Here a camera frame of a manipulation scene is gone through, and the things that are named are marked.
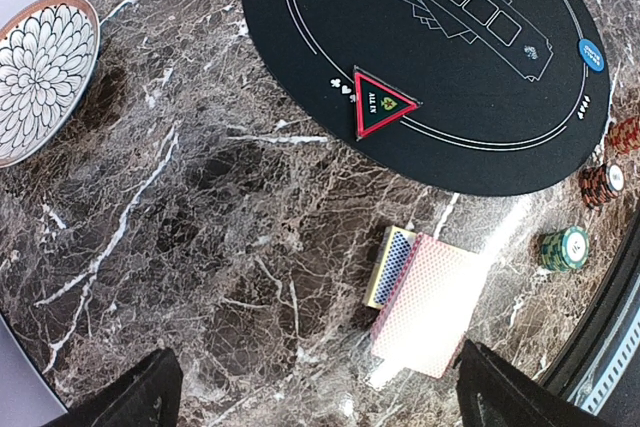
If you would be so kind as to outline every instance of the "patterned bowl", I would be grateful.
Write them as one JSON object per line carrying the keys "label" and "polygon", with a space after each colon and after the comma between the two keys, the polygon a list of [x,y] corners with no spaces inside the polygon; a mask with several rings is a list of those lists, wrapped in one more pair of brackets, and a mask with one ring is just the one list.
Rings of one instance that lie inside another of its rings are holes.
{"label": "patterned bowl", "polygon": [[0,168],[60,130],[89,84],[99,45],[98,14],[86,0],[40,0],[0,29]]}

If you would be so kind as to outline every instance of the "gray surface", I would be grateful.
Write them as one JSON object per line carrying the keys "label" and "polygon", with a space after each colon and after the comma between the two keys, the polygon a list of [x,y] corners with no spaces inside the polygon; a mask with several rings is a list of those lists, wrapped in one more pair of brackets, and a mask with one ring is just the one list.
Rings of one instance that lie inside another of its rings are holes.
{"label": "gray surface", "polygon": [[0,425],[40,427],[65,413],[0,316]]}
{"label": "gray surface", "polygon": [[[329,138],[266,71],[240,0],[90,1],[109,19],[86,101],[0,172],[0,311],[64,401],[167,346],[181,427],[455,425],[453,373],[368,386],[376,312],[361,305],[384,227],[433,233],[452,194]],[[638,1],[585,0],[612,76],[620,63],[620,119],[639,113]],[[638,159],[619,159],[628,189],[600,215],[575,176],[460,196],[441,238],[492,262],[474,340],[529,375],[549,365],[636,208]],[[570,224],[591,236],[585,270],[539,274],[538,234]]]}

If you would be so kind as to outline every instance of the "blue poker chip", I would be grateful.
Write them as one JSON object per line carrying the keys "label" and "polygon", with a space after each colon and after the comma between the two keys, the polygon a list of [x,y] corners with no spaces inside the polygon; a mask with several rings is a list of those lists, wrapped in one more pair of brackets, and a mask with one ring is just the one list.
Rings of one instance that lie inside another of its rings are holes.
{"label": "blue poker chip", "polygon": [[582,39],[578,44],[578,48],[580,49],[582,59],[591,70],[594,72],[602,72],[604,70],[604,55],[602,55],[600,49],[596,47],[596,44],[589,39]]}

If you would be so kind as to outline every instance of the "green chip stack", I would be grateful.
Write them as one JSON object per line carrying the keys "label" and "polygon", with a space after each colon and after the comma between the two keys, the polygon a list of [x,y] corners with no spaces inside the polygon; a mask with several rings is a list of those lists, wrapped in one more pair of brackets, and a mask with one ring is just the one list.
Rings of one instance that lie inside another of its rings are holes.
{"label": "green chip stack", "polygon": [[581,227],[549,234],[542,240],[542,264],[555,272],[580,270],[589,257],[589,237]]}

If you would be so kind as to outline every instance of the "black oval mat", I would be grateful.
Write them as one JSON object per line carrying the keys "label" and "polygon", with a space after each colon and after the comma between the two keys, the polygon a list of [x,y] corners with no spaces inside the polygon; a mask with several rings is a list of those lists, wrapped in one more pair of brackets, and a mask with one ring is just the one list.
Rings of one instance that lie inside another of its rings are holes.
{"label": "black oval mat", "polygon": [[[268,68],[335,136],[418,181],[477,195],[548,187],[603,133],[609,73],[582,0],[243,0]],[[356,141],[354,67],[421,102]]]}

